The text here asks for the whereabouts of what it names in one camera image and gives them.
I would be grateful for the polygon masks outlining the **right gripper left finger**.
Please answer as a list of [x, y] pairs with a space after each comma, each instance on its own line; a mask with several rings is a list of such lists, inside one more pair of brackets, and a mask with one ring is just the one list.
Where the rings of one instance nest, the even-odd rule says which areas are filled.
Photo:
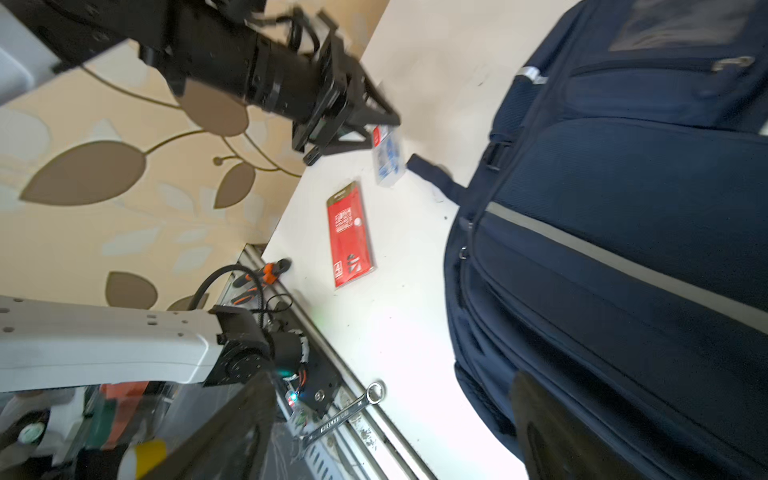
[[259, 479], [276, 417], [270, 377], [259, 373], [146, 479]]

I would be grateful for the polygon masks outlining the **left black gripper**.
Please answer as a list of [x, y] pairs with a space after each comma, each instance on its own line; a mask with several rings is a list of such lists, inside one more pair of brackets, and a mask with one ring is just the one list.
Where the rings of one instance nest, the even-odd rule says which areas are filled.
[[365, 126], [401, 125], [335, 32], [319, 39], [299, 7], [274, 17], [263, 10], [261, 1], [170, 1], [158, 45], [142, 43], [139, 56], [178, 98], [195, 81], [290, 120], [293, 149], [311, 149], [306, 166], [370, 150]]

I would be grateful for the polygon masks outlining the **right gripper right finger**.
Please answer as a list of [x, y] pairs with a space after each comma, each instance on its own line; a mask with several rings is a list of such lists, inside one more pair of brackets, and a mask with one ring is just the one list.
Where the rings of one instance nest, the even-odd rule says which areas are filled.
[[509, 399], [531, 479], [643, 477], [531, 375], [517, 374]]

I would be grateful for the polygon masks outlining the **red booklet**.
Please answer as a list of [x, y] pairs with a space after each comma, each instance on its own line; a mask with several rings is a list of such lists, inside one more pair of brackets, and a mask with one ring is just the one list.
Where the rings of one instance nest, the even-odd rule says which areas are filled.
[[375, 269], [360, 183], [331, 195], [326, 209], [334, 284], [340, 288]]

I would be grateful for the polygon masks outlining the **navy blue student backpack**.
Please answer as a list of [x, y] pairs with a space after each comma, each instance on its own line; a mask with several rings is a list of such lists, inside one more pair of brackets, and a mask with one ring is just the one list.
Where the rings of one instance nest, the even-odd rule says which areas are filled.
[[531, 375], [641, 479], [767, 475], [767, 5], [582, 1], [516, 74], [445, 250], [458, 383]]

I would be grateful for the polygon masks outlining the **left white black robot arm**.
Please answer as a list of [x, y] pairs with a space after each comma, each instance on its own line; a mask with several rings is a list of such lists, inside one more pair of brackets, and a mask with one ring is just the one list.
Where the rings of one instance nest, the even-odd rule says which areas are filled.
[[1, 5], [1, 388], [203, 381], [211, 312], [341, 126], [380, 1]]

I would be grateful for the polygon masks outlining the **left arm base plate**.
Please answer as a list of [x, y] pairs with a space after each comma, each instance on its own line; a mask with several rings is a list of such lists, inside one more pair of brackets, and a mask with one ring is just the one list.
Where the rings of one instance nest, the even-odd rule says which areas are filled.
[[273, 353], [272, 381], [284, 415], [304, 411], [312, 420], [324, 417], [342, 383], [330, 357], [299, 328], [269, 326], [266, 338]]

